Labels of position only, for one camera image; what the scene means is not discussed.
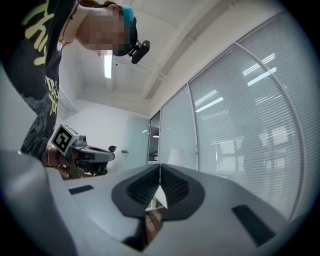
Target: hair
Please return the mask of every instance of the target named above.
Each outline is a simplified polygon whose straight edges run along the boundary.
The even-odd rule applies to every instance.
[[[107,8],[110,5],[116,5],[117,3],[112,1],[105,1],[104,3],[98,3],[95,0],[78,0],[79,4],[83,7],[89,8]]]

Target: wooden floor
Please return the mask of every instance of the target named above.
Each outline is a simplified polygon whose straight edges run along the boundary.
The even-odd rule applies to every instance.
[[[157,236],[157,234],[161,230],[162,216],[165,214],[166,211],[166,208],[159,208],[156,210],[146,211],[145,229],[148,244],[151,243],[151,241]]]

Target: black rectangular strip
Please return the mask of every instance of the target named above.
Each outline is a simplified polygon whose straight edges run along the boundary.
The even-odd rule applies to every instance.
[[[69,192],[71,195],[74,195],[74,194],[78,194],[78,193],[82,193],[82,192],[85,192],[85,191],[88,191],[88,190],[92,190],[94,187],[91,186],[91,185],[84,185],[84,186],[78,186],[78,187],[75,187],[75,188],[70,188],[69,189]]]
[[[276,234],[247,205],[232,208],[257,247],[268,242]]]

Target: person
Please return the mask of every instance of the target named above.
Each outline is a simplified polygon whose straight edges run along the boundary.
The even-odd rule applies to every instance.
[[[31,0],[23,1],[8,19],[9,29],[2,33],[7,36],[1,43],[1,62],[17,92],[37,115],[21,151],[45,166],[64,164],[57,149],[47,146],[57,118],[63,48],[77,40],[100,56],[107,50],[116,56],[128,54],[138,40],[134,11],[112,1]]]

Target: white ceiling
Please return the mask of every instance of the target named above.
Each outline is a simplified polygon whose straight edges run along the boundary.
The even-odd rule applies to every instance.
[[[104,59],[98,57],[95,52],[81,47],[77,42],[70,45],[73,48],[75,69],[80,76],[82,90],[81,99],[96,101],[92,96],[99,95],[99,103],[111,105],[107,99],[112,98],[112,105],[117,108],[127,109],[133,112],[139,110],[122,107],[114,104],[115,99],[128,99],[139,104],[148,103],[148,95],[155,81],[158,79],[159,70],[164,67],[170,56],[174,54],[177,44],[185,39],[188,32],[200,18],[203,12],[200,7],[206,7],[209,2],[218,0],[118,0],[118,4],[129,4],[133,7],[137,20],[138,40],[149,40],[150,51],[142,60],[134,65],[127,56],[113,57],[112,78],[105,78]]]

